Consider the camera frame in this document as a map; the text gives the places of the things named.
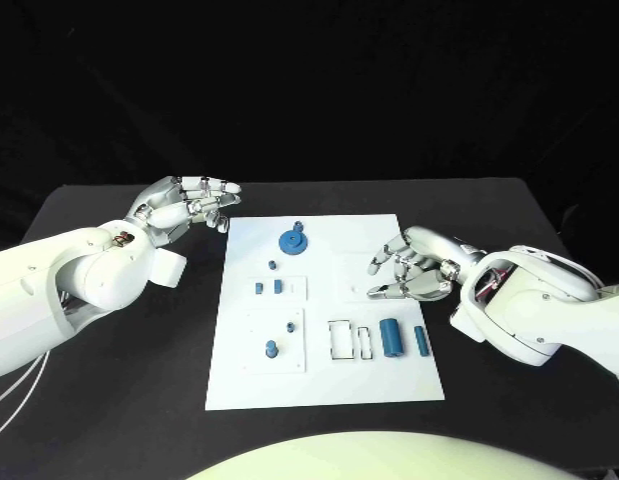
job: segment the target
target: small blue part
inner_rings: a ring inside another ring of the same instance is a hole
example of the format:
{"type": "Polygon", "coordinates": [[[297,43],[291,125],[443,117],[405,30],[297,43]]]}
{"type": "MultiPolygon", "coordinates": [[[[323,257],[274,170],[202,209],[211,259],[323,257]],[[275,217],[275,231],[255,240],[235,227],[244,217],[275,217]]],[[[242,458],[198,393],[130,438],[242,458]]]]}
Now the small blue part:
{"type": "Polygon", "coordinates": [[[420,355],[428,357],[427,338],[424,337],[424,328],[414,327],[414,336],[417,338],[417,347],[420,348],[420,355]]]}
{"type": "Polygon", "coordinates": [[[384,355],[386,357],[399,357],[405,352],[402,350],[402,339],[399,338],[398,321],[386,318],[378,322],[381,329],[381,342],[384,344],[384,355]]]}
{"type": "Polygon", "coordinates": [[[277,345],[273,340],[268,340],[265,342],[265,356],[268,358],[275,358],[277,357],[277,345]]]}
{"type": "Polygon", "coordinates": [[[299,255],[306,250],[309,240],[306,238],[306,235],[301,233],[303,230],[304,226],[301,225],[301,222],[294,222],[294,227],[291,228],[291,230],[287,230],[280,235],[280,250],[287,255],[299,255]]]}

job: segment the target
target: black curtain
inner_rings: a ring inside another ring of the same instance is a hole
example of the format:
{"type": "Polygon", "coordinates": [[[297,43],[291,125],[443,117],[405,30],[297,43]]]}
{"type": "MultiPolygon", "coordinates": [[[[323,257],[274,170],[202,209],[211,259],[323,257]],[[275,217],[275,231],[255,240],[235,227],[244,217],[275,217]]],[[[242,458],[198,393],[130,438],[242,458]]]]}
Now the black curtain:
{"type": "Polygon", "coordinates": [[[518,176],[558,228],[617,125],[616,1],[0,0],[0,248],[59,185],[169,174],[518,176]]]}

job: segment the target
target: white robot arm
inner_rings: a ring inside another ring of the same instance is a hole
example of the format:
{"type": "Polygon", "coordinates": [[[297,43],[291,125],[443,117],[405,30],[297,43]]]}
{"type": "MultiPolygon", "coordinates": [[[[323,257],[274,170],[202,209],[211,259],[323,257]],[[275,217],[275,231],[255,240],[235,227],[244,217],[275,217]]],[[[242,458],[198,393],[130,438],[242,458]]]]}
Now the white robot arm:
{"type": "Polygon", "coordinates": [[[124,220],[0,252],[0,375],[136,300],[147,281],[176,287],[186,259],[159,248],[192,223],[226,232],[219,208],[239,202],[234,183],[164,177],[124,220]]]}
{"type": "Polygon", "coordinates": [[[422,227],[408,228],[376,253],[368,273],[394,256],[395,283],[373,299],[438,300],[460,288],[450,324],[515,360],[539,366],[561,345],[619,376],[619,285],[604,287],[570,260],[529,247],[486,254],[422,227]]]}

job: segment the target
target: black tabletop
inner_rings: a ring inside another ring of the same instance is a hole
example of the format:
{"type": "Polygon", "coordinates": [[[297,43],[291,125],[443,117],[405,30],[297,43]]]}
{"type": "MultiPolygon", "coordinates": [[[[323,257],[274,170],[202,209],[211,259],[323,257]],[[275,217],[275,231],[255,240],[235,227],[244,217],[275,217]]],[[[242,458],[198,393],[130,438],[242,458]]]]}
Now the black tabletop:
{"type": "MultiPolygon", "coordinates": [[[[59,188],[25,241],[121,218],[141,188],[59,188]]],[[[567,253],[515,179],[255,183],[242,199],[232,216],[395,213],[402,228],[424,225],[487,251],[526,244],[567,253]]],[[[450,435],[574,471],[619,467],[614,377],[565,347],[534,368],[473,342],[447,323],[456,295],[421,304],[444,401],[206,412],[225,236],[196,226],[170,249],[188,257],[179,287],[150,284],[52,351],[0,435],[0,478],[182,479],[257,447],[353,430],[450,435]]],[[[0,392],[19,374],[0,378],[0,392]]],[[[0,423],[25,389],[0,405],[0,423]]]]}

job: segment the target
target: blue battery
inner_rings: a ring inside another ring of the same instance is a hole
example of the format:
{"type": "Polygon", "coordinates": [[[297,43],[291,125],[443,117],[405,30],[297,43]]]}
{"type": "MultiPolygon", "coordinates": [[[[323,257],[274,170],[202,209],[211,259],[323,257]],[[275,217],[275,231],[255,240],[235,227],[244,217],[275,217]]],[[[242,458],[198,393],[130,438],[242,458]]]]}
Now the blue battery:
{"type": "Polygon", "coordinates": [[[428,357],[427,337],[424,337],[424,328],[414,327],[414,336],[417,338],[417,347],[420,348],[420,355],[428,357]]]}
{"type": "Polygon", "coordinates": [[[386,318],[378,322],[378,327],[381,329],[384,355],[399,357],[405,352],[402,350],[402,339],[399,338],[398,321],[394,318],[386,318]]]}

